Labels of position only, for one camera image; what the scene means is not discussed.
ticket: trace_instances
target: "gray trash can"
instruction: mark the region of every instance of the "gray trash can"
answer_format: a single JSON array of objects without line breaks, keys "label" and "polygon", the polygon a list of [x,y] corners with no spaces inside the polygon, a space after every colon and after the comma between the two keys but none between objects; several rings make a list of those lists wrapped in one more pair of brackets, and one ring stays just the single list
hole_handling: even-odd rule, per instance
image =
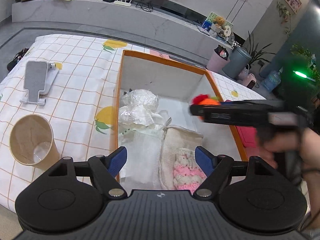
[{"label": "gray trash can", "polygon": [[241,47],[236,47],[229,57],[230,62],[223,67],[223,71],[230,77],[235,79],[245,66],[250,62],[251,56]]}]

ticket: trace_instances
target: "checkered tablecloth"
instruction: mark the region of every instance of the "checkered tablecloth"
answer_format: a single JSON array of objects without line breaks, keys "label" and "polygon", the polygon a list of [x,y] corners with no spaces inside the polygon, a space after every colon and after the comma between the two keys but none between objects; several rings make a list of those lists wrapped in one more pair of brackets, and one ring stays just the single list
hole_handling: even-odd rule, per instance
[{"label": "checkered tablecloth", "polygon": [[[0,83],[0,204],[15,212],[18,194],[43,172],[24,166],[12,157],[9,135],[27,114],[39,114],[51,124],[61,156],[85,161],[96,154],[110,154],[110,129],[96,130],[95,116],[113,103],[114,88],[124,49],[149,53],[144,47],[125,44],[104,49],[107,39],[53,34],[36,38],[22,60]],[[21,104],[27,61],[62,63],[46,96],[45,106]],[[78,177],[90,183],[90,179]]]}]

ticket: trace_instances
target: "blue wall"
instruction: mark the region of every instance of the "blue wall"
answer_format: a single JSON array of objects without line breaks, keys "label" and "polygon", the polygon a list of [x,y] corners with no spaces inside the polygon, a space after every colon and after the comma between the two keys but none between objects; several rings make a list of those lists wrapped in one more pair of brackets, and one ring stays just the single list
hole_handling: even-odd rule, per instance
[{"label": "blue wall", "polygon": [[292,44],[300,44],[305,49],[309,49],[312,54],[315,54],[317,58],[316,65],[320,69],[320,4],[317,0],[311,0],[307,11],[295,30],[271,63],[261,71],[260,75],[262,77],[266,77],[272,70],[279,70],[282,67],[281,59],[290,57]]}]

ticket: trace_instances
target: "paper cup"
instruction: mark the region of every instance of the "paper cup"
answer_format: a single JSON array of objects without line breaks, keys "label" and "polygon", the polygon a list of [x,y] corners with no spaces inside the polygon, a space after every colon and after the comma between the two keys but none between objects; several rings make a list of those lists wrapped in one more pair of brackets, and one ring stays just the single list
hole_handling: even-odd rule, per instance
[{"label": "paper cup", "polygon": [[12,128],[10,151],[17,162],[46,171],[60,159],[52,127],[44,117],[29,114]]}]

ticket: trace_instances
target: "pink yarn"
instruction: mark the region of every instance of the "pink yarn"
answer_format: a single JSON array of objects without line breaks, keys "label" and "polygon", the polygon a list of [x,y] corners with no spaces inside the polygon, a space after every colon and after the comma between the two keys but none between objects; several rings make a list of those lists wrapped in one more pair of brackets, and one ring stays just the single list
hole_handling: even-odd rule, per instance
[{"label": "pink yarn", "polygon": [[176,166],[175,170],[173,171],[174,177],[176,177],[178,174],[181,175],[181,176],[195,176],[195,175],[198,175],[202,179],[206,178],[206,175],[199,168],[190,169],[190,168],[182,166],[182,165]]},{"label": "pink yarn", "polygon": [[192,183],[192,184],[184,184],[181,186],[178,186],[178,190],[190,190],[191,194],[195,192],[195,190],[199,187],[200,183]]}]

